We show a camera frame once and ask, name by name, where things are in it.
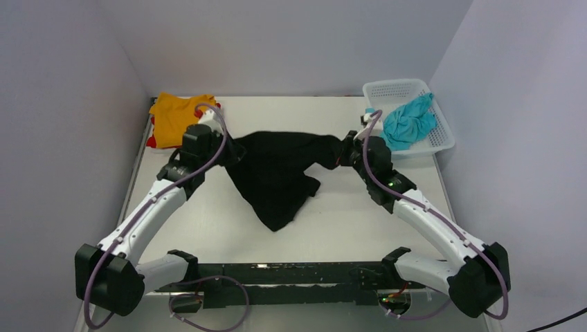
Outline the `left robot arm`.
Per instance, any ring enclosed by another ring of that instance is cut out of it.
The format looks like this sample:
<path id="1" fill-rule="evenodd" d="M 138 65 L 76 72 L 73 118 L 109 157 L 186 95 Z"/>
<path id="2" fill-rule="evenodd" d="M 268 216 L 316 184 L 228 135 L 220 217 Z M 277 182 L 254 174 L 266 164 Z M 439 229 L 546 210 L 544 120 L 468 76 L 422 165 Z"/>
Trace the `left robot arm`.
<path id="1" fill-rule="evenodd" d="M 83 301 L 88 326 L 92 306 L 108 316 L 129 315 L 143 296 L 164 286 L 183 291 L 199 281 L 198 259 L 181 250 L 140 263 L 146 247 L 164 223 L 203 184 L 205 173 L 214 166 L 227 166 L 240 158 L 221 121 L 194 124 L 186 129 L 181 147 L 162 166 L 140 205 L 98 244 L 82 245 L 75 254 L 75 290 Z"/>

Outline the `black t-shirt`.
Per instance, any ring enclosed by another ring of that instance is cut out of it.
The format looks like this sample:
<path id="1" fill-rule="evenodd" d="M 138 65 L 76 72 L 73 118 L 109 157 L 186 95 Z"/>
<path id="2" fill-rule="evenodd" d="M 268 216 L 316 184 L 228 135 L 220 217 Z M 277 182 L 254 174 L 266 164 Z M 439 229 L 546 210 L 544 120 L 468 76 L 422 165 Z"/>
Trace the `black t-shirt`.
<path id="1" fill-rule="evenodd" d="M 343 141 L 331 135 L 257 131 L 235 143 L 244 157 L 226 168 L 237 191 L 271 231 L 283 229 L 316 195 L 320 181 L 305 174 L 314 164 L 338 167 Z"/>

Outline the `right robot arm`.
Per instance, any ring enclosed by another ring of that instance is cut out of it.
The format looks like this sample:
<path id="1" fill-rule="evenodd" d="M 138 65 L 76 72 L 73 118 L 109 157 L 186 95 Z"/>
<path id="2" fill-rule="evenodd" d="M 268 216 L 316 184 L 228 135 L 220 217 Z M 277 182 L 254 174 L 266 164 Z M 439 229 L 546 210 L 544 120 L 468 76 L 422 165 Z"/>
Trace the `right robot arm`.
<path id="1" fill-rule="evenodd" d="M 382 260 L 385 284 L 415 282 L 439 291 L 469 317 L 488 314 L 501 300 L 503 311 L 493 317 L 507 315 L 511 281 L 502 245 L 486 244 L 438 211 L 414 182 L 394 169 L 380 137 L 360 138 L 357 131 L 349 131 L 337 163 L 352 167 L 377 205 L 414 228 L 442 255 L 429 259 L 405 247 L 392 251 Z"/>

